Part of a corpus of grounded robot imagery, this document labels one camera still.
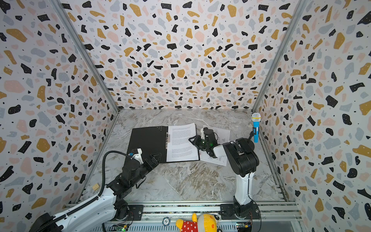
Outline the printed paper sheet top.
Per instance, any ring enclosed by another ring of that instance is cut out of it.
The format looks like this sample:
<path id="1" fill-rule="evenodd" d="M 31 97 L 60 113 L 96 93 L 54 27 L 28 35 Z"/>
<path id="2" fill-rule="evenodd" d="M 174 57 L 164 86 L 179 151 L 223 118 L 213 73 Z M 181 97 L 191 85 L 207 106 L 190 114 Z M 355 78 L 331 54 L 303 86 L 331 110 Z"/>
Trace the printed paper sheet top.
<path id="1" fill-rule="evenodd" d="M 166 163 L 200 160 L 198 149 L 189 141 L 196 135 L 195 123 L 169 126 Z"/>

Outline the orange folder black inside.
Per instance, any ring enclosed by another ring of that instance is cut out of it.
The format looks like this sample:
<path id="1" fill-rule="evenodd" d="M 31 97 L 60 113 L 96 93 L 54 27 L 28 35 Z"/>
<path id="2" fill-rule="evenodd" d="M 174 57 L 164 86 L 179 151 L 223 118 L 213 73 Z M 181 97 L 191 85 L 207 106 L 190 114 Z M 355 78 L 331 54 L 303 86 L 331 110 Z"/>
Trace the orange folder black inside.
<path id="1" fill-rule="evenodd" d="M 151 154 L 161 153 L 160 163 L 166 163 L 167 143 L 168 126 L 134 128 L 131 131 L 127 153 L 140 148 L 143 159 Z"/>

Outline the printed paper sheet with diagram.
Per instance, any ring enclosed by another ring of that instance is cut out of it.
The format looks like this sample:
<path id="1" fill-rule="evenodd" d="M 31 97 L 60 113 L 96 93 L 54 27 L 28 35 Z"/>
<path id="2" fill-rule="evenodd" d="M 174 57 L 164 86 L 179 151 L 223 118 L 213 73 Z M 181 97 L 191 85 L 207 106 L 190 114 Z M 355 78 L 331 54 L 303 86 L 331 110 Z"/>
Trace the printed paper sheet with diagram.
<path id="1" fill-rule="evenodd" d="M 216 133 L 215 138 L 218 144 L 221 145 L 221 144 L 224 144 L 230 141 L 230 134 L 231 134 L 230 130 L 216 128 L 216 127 L 207 127 L 207 126 L 204 126 L 204 128 L 211 129 L 213 130 L 214 133 Z"/>

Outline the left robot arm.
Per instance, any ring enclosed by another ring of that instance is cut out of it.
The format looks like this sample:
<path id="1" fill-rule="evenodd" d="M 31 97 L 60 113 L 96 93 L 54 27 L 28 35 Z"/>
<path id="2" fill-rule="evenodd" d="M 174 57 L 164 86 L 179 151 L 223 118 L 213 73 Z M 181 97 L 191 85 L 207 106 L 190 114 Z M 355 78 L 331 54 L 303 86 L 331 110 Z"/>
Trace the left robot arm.
<path id="1" fill-rule="evenodd" d="M 142 158 L 142 151 L 125 154 L 128 160 L 134 161 L 131 168 L 122 172 L 110 183 L 106 183 L 105 163 L 110 152 L 102 160 L 102 185 L 98 194 L 67 209 L 61 213 L 41 215 L 31 226 L 32 232 L 88 232 L 96 226 L 103 226 L 111 219 L 129 217 L 128 203 L 125 197 L 133 188 L 139 188 L 146 175 L 155 169 L 161 160 L 161 154 L 155 153 Z"/>

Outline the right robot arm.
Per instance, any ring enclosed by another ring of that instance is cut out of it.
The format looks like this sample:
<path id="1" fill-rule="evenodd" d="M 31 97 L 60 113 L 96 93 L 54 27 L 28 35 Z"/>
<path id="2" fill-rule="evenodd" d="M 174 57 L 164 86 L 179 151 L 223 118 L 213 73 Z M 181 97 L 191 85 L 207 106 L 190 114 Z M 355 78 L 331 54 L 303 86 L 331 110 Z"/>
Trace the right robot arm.
<path id="1" fill-rule="evenodd" d="M 254 152 L 255 143 L 259 141 L 259 130 L 253 128 L 248 138 L 239 138 L 220 144 L 216 133 L 209 128 L 202 129 L 202 135 L 190 137 L 188 141 L 198 150 L 206 152 L 216 159 L 227 157 L 236 174 L 236 192 L 233 197 L 233 210 L 238 218 L 245 218 L 253 207 L 252 180 L 259 158 Z"/>

